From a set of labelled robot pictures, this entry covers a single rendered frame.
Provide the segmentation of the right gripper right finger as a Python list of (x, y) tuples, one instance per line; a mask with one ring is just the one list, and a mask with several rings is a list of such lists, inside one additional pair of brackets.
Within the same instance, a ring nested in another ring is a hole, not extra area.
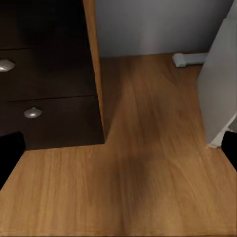
[(237, 133), (227, 131), (223, 137), (220, 149), (237, 171)]

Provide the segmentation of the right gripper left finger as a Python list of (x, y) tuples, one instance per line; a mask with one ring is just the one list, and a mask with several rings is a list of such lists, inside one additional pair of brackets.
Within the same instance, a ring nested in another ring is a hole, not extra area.
[(0, 137), (0, 190), (26, 150), (22, 132)]

